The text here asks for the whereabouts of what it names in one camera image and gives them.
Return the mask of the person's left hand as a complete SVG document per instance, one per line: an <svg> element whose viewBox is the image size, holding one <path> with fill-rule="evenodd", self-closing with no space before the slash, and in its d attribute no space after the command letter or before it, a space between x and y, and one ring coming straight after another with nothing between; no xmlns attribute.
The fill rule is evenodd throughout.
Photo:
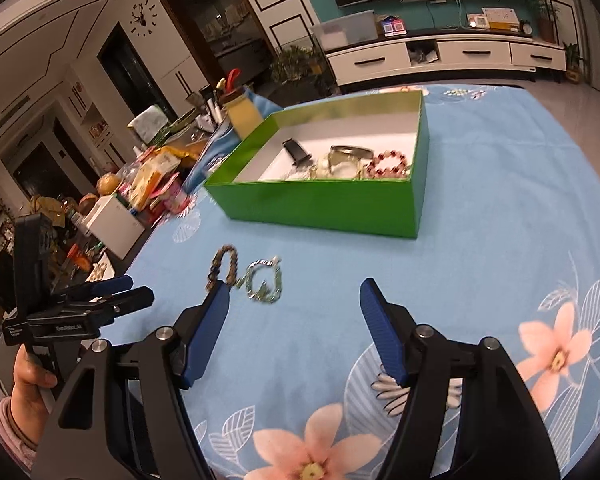
<svg viewBox="0 0 600 480"><path fill-rule="evenodd" d="M14 388L10 398L12 420L21 433L38 445L50 416L42 397L42 391L53 389L57 378L32 356L25 346L17 352L14 365Z"/></svg>

